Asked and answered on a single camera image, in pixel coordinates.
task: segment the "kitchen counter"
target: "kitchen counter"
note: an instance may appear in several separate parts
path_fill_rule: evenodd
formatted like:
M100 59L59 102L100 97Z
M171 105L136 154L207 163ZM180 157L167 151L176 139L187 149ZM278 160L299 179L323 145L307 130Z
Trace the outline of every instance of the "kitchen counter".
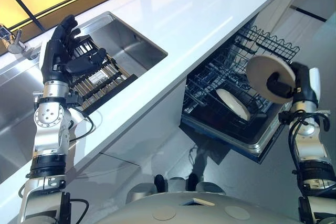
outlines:
M75 145L68 155L67 171L83 168L102 149L127 131L150 107L177 86L220 44L272 0L109 0L76 17L79 24L110 11L168 56L93 112L96 130ZM53 29L29 41L30 46L48 40ZM3 59L10 60L11 55ZM80 135L89 129L82 122ZM0 218L8 223L19 212L17 191L26 181L30 162L0 184Z

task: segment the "plate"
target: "plate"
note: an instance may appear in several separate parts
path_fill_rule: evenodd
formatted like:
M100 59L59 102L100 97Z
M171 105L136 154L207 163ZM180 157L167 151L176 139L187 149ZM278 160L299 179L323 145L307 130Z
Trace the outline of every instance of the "plate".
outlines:
M251 118L250 112L247 108L230 92L225 89L217 89L216 93L221 98L221 100L240 118L249 121Z
M295 74L286 62L275 56L257 55L252 57L246 67L246 75L250 85L267 100L284 104L292 98L283 98L267 88L267 80L274 72L279 73L279 81L295 88Z

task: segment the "white cabinet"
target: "white cabinet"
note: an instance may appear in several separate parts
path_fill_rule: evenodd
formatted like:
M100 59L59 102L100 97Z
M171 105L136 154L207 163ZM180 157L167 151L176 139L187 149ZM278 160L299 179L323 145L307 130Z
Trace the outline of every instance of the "white cabinet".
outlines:
M140 169L139 165L154 155L176 131L181 119L184 89L185 80L114 140L107 150L98 154L83 171L77 174L71 172L69 176L75 178L66 191L71 198L86 199L90 204L84 223L95 223L115 211L117 204L113 197ZM72 203L71 223L76 223L84 208L84 203Z
M155 154L180 124L184 89L185 80L144 113L103 153L138 165Z
M271 0L271 2L259 12L254 24L258 28L271 33L293 1L294 0Z

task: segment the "wire rack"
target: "wire rack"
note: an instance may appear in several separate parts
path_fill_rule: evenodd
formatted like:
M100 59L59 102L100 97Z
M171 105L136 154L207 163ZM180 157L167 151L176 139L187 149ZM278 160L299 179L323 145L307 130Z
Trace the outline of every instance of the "wire rack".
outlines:
M74 49L73 58L97 53L99 47L90 36L83 39ZM75 77L71 88L83 97L82 109L85 111L112 89L126 81L130 75L106 54L100 69L91 74Z
M213 52L187 77L183 111L192 114L198 106L216 116L227 117L228 124L244 129L260 113L266 113L271 102L262 98L248 83L245 71L254 55L274 55L289 62L300 50L283 39L247 24ZM249 121L237 116L216 94L222 88L235 96L250 112Z

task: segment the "open dishwasher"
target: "open dishwasher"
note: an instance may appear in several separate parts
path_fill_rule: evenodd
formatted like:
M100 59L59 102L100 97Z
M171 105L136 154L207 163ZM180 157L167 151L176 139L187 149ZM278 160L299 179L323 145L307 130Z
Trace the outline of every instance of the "open dishwasher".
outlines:
M290 104L261 97L249 85L247 62L255 55L289 62L299 50L247 23L187 76L182 123L261 163L283 129L278 113Z

